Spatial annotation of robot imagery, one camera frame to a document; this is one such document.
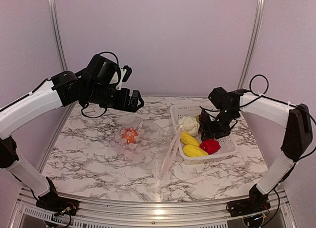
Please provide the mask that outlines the red toy bell pepper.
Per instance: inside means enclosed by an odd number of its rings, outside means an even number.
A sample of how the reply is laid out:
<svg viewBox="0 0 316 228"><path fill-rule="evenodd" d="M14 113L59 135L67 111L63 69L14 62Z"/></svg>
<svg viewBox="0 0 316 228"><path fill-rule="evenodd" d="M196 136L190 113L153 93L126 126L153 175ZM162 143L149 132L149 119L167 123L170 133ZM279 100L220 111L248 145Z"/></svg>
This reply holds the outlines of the red toy bell pepper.
<svg viewBox="0 0 316 228"><path fill-rule="evenodd" d="M218 152L221 148L220 143L213 139L203 141L199 147L205 152L207 152L209 155Z"/></svg>

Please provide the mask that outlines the clear zip top bag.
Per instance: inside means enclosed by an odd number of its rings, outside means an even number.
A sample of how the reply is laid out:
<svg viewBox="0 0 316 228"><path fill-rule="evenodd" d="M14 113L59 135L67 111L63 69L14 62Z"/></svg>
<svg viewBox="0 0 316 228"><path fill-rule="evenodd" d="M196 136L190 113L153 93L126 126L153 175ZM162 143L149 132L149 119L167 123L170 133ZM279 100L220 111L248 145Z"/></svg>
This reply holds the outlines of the clear zip top bag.
<svg viewBox="0 0 316 228"><path fill-rule="evenodd" d="M123 142L121 130L126 128L138 132L135 144ZM176 158L182 128L183 125L177 124L165 129L149 119L132 117L108 136L107 142L125 161L141 166L162 180Z"/></svg>

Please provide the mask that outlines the yellow toy fruit front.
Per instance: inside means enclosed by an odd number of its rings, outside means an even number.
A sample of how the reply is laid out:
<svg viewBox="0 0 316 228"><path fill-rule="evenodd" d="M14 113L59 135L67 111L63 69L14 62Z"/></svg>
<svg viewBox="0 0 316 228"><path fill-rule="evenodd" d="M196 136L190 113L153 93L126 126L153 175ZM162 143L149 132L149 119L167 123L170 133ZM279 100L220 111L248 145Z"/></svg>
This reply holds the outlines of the yellow toy fruit front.
<svg viewBox="0 0 316 228"><path fill-rule="evenodd" d="M204 151L200 147L194 146L194 145L185 145L183 147L183 153L184 153L184 155L186 155L188 157L200 157L200 156L208 156L209 155L206 151Z"/></svg>

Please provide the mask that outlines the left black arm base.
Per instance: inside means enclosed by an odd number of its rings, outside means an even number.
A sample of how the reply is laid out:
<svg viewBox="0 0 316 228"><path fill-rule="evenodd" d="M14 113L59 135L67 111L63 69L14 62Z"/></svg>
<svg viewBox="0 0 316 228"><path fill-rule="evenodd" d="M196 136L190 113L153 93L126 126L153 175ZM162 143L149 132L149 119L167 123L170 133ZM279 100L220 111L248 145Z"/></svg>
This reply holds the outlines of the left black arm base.
<svg viewBox="0 0 316 228"><path fill-rule="evenodd" d="M48 177L46 177L46 179L49 184L49 192L36 198L36 206L58 214L61 214L62 211L70 207L68 213L71 216L75 216L78 210L79 201L59 196L53 182Z"/></svg>

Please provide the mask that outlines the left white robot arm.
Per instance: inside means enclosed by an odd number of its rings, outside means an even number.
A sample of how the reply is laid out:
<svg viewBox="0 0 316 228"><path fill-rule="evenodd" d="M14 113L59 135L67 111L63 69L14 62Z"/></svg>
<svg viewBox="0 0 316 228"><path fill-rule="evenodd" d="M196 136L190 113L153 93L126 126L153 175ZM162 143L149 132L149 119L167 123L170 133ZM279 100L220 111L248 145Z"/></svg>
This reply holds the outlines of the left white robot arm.
<svg viewBox="0 0 316 228"><path fill-rule="evenodd" d="M138 90L123 88L131 74L127 68L107 76L90 74L86 69L77 73L65 71L45 79L35 90L6 105L0 110L0 167L43 198L52 211L62 207L54 184L40 174L17 152L12 133L33 119L58 108L79 102L82 109L90 104L135 113L144 106Z"/></svg>

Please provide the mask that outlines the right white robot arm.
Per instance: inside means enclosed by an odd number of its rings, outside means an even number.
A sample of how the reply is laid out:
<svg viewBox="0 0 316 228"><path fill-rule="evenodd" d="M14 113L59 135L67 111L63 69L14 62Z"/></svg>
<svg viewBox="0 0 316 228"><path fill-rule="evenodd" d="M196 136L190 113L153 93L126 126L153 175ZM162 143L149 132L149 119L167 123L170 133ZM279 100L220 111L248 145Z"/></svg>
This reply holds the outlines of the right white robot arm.
<svg viewBox="0 0 316 228"><path fill-rule="evenodd" d="M231 122L236 121L241 113L258 115L285 128L281 153L255 185L255 191L267 195L290 174L313 140L308 107L282 103L246 89L227 92L217 87L208 98L216 109L201 109L199 123L204 141L229 136L234 127Z"/></svg>

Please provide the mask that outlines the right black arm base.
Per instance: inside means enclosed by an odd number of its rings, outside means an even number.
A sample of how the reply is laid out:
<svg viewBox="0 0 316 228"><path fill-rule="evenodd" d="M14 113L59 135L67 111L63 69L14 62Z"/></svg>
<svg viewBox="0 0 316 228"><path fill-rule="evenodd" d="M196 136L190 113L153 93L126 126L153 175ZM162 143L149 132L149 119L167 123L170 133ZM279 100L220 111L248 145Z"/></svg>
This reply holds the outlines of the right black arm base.
<svg viewBox="0 0 316 228"><path fill-rule="evenodd" d="M230 201L226 205L231 217L249 215L270 208L268 195L262 194L256 184L250 189L248 198Z"/></svg>

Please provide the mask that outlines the orange toy pumpkin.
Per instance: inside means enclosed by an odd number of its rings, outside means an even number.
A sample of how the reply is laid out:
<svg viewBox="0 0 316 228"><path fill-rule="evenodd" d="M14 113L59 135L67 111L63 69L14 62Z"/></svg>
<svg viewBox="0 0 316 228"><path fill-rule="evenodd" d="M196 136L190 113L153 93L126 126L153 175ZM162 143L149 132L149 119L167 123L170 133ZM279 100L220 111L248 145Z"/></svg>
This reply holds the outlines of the orange toy pumpkin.
<svg viewBox="0 0 316 228"><path fill-rule="evenodd" d="M138 132L133 128L126 128L121 130L121 138L123 139L124 143L136 143L139 136Z"/></svg>

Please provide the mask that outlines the white plastic basket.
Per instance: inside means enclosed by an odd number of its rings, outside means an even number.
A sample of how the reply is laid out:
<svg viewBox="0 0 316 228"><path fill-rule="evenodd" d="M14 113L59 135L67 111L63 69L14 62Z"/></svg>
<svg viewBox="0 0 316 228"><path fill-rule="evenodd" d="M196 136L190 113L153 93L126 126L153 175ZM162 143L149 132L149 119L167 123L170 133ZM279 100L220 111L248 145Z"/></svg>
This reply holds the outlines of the white plastic basket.
<svg viewBox="0 0 316 228"><path fill-rule="evenodd" d="M199 104L186 104L186 105L173 105L170 107L170 115L172 119L172 124L175 126L184 116L198 116L201 113L201 108ZM233 139L233 135L229 135L220 139L216 139L219 142L220 149L214 154L208 156L199 156L199 157L189 157L186 156L183 152L184 145L182 142L179 142L178 152L183 158L184 163L187 165L193 164L202 164L209 162L216 162L224 160L229 156L233 156L237 152L237 145Z"/></svg>

